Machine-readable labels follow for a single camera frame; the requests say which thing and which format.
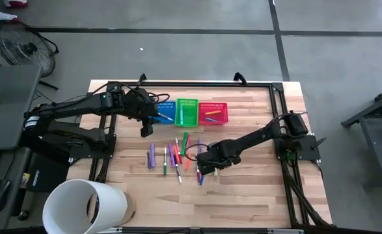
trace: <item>white bucket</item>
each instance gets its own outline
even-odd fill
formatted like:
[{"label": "white bucket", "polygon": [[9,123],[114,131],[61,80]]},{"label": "white bucket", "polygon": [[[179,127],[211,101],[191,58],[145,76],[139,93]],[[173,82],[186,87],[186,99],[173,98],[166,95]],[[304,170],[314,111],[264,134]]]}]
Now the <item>white bucket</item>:
[{"label": "white bucket", "polygon": [[[96,219],[91,224],[87,204],[94,194],[100,202]],[[134,202],[121,190],[103,183],[72,179],[50,194],[42,218],[50,234],[90,234],[121,225],[134,215],[134,211]]]}]

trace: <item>wooden table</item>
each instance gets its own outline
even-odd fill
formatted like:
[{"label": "wooden table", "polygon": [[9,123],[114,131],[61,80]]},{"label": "wooden table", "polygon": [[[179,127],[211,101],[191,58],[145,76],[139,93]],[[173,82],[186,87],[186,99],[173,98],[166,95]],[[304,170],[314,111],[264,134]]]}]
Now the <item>wooden table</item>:
[{"label": "wooden table", "polygon": [[[106,82],[92,80],[89,91]],[[301,85],[298,82],[283,85],[288,110],[305,112]],[[181,185],[174,168],[168,166],[168,175],[163,176],[163,148],[174,143],[175,137],[181,140],[181,146],[185,131],[190,134],[191,143],[197,143],[201,138],[202,143],[209,144],[238,138],[265,126],[273,116],[266,88],[145,88],[156,94],[169,93],[171,99],[227,102],[229,120],[224,126],[200,125],[195,128],[154,125],[154,134],[141,138],[141,122],[122,116],[117,118],[116,150],[109,166],[107,184],[124,190],[137,202],[136,215],[125,226],[290,227],[282,170],[271,140],[245,150],[241,154],[241,163],[221,170],[218,177],[207,175],[201,187],[197,184],[195,164],[188,171],[184,166],[180,167]],[[303,118],[309,127],[308,116],[305,114]],[[98,127],[99,121],[99,116],[84,115],[81,127]],[[146,152],[150,150],[151,142],[156,145],[155,169],[146,166]],[[78,161],[69,169],[68,179],[88,179],[90,164],[90,159]],[[300,161],[299,169],[305,196],[322,218],[331,223],[320,171],[308,161]],[[299,203],[296,198],[294,200],[297,218],[301,220]]]}]

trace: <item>gray floor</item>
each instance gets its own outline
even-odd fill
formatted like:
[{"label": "gray floor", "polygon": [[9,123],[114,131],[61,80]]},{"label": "gray floor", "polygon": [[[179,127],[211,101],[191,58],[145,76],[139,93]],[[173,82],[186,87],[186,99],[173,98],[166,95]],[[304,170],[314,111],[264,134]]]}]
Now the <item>gray floor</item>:
[{"label": "gray floor", "polygon": [[[282,30],[382,31],[382,0],[275,4]],[[267,0],[36,0],[14,12],[25,23],[48,27],[273,28]],[[141,73],[150,79],[229,80],[241,72],[252,81],[282,80],[274,36],[43,35],[61,51],[54,74],[46,79],[61,90],[39,88],[55,101],[84,94],[91,79],[137,79]],[[345,130],[340,125],[382,92],[382,37],[285,36],[282,41],[290,80],[301,82],[312,129],[328,138],[320,151],[334,224],[382,231],[382,190],[361,187],[380,177],[379,168],[358,126]]]}]

